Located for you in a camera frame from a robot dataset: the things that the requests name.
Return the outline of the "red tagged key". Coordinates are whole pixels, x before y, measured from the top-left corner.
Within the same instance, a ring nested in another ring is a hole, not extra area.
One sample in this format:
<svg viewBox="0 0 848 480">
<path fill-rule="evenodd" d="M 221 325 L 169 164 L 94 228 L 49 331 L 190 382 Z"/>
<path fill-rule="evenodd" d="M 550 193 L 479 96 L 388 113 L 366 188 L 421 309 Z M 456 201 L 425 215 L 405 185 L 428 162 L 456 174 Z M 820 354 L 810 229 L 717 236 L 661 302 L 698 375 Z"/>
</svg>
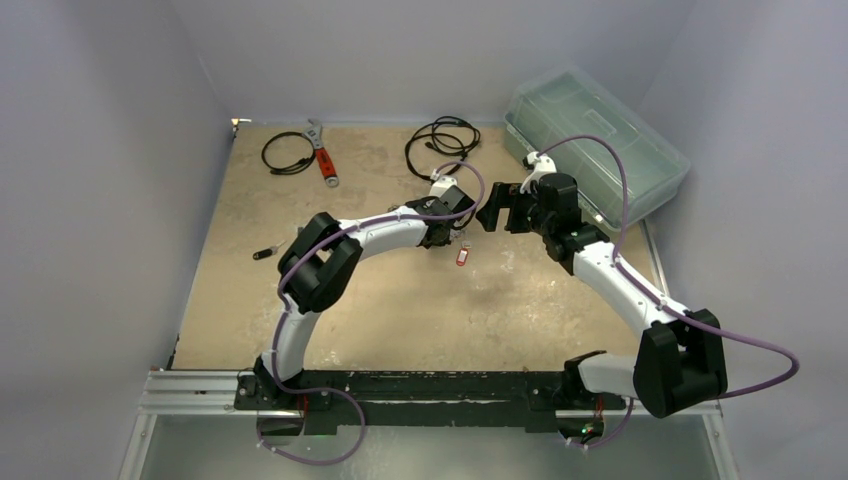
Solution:
<svg viewBox="0 0 848 480">
<path fill-rule="evenodd" d="M 458 251 L 456 257 L 456 265 L 459 267 L 463 267 L 466 265 L 468 257 L 470 255 L 471 243 L 468 241 L 463 241 L 460 246 L 460 250 Z"/>
</svg>

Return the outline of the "large metal keyring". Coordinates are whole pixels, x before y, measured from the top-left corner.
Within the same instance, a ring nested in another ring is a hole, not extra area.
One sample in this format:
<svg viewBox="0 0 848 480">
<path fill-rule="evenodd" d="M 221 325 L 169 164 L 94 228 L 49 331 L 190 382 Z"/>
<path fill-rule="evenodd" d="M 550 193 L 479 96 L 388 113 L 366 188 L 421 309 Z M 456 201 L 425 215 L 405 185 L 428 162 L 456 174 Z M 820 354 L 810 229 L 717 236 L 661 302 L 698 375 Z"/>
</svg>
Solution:
<svg viewBox="0 0 848 480">
<path fill-rule="evenodd" d="M 404 207 L 411 208 L 419 215 L 445 216 L 464 211 L 473 204 L 470 197 L 462 197 L 460 200 L 441 200 L 435 196 L 425 196 L 406 202 Z M 466 220 L 426 221 L 427 230 L 418 247 L 430 249 L 450 245 L 454 239 L 464 233 L 470 219 L 471 217 Z"/>
</svg>

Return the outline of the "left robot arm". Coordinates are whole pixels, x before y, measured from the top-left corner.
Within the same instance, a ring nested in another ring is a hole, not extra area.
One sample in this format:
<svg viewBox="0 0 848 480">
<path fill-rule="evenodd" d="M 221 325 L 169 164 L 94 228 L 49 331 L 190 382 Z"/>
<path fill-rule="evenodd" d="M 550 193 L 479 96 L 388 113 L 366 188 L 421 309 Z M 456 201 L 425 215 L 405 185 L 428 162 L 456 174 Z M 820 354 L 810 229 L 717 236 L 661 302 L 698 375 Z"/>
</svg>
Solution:
<svg viewBox="0 0 848 480">
<path fill-rule="evenodd" d="M 330 387 L 298 386 L 306 346 L 322 312 L 343 295 L 360 261 L 400 248 L 450 243 L 456 220 L 477 202 L 457 186 L 434 188 L 421 199 L 387 213 L 337 220 L 321 212 L 307 223 L 278 262 L 278 296 L 283 303 L 271 344 L 254 366 L 256 394 L 272 408 L 292 405 L 297 395 L 339 395 Z"/>
</svg>

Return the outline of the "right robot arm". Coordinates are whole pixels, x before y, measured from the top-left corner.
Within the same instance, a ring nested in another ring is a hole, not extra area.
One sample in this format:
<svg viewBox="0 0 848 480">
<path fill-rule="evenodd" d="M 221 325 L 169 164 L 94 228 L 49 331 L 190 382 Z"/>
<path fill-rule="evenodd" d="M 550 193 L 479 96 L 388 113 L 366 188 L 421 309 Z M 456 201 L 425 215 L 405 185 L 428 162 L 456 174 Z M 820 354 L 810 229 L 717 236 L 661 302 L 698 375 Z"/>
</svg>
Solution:
<svg viewBox="0 0 848 480">
<path fill-rule="evenodd" d="M 634 356 L 598 350 L 566 361 L 561 392 L 569 404 L 584 407 L 599 394 L 612 394 L 638 400 L 654 417 L 665 418 L 726 393 L 716 316 L 689 310 L 632 270 L 609 236 L 583 220 L 571 176 L 545 174 L 527 191 L 496 182 L 475 217 L 491 232 L 501 210 L 508 212 L 506 231 L 540 235 L 548 256 L 592 288 L 639 340 Z"/>
</svg>

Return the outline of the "clear plastic storage box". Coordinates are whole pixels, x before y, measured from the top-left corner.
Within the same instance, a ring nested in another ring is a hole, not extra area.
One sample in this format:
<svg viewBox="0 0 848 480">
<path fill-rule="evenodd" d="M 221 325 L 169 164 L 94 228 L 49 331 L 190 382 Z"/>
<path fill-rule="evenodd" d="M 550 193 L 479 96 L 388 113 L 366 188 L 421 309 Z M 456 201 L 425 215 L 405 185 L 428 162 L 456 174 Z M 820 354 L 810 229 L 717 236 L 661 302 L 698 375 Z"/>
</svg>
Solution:
<svg viewBox="0 0 848 480">
<path fill-rule="evenodd" d="M 578 185 L 579 205 L 605 228 L 629 227 L 671 200 L 690 161 L 639 115 L 569 65 L 519 85 L 504 114 L 517 160 L 545 152 Z"/>
</svg>

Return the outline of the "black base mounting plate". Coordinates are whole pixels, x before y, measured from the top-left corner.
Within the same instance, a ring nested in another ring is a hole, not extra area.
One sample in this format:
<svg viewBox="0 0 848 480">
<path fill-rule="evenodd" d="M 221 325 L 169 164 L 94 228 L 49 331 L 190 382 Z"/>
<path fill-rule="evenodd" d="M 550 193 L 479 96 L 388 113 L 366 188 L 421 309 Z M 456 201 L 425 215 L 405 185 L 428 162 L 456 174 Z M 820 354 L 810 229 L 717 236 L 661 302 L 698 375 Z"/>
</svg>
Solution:
<svg viewBox="0 0 848 480">
<path fill-rule="evenodd" d="M 339 395 L 281 394 L 270 401 L 256 394 L 254 371 L 239 373 L 235 407 L 239 410 L 299 411 L 307 435 L 333 435 L 340 426 L 511 427 L 528 433 L 565 430 L 580 435 L 561 411 L 590 420 L 598 407 L 619 410 L 623 398 L 567 386 L 556 371 L 345 371 L 305 370 L 288 385 L 330 387 Z"/>
</svg>

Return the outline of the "red handled adjustable wrench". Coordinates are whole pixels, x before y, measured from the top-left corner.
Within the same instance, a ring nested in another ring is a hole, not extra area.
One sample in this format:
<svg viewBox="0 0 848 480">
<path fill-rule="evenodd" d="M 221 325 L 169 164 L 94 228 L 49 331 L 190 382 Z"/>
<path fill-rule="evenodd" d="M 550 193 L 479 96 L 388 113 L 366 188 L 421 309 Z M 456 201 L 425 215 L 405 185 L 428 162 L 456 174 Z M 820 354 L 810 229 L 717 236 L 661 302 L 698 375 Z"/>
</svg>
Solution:
<svg viewBox="0 0 848 480">
<path fill-rule="evenodd" d="M 339 185 L 339 178 L 332 159 L 323 144 L 322 124 L 317 119 L 309 119 L 308 122 L 310 126 L 304 131 L 304 135 L 312 144 L 315 159 L 319 165 L 325 184 L 330 188 L 335 188 Z"/>
</svg>

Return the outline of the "aluminium frame rail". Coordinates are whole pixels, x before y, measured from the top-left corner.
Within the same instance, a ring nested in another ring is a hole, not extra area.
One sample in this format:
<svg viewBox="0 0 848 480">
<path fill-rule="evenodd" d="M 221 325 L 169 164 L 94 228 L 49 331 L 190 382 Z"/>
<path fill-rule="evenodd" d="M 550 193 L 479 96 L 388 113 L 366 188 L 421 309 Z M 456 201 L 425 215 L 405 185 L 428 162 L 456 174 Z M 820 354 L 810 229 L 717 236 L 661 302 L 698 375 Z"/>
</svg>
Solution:
<svg viewBox="0 0 848 480">
<path fill-rule="evenodd" d="M 236 371 L 153 371 L 148 375 L 138 412 L 147 415 L 230 415 L 297 418 L 290 409 L 239 410 Z"/>
</svg>

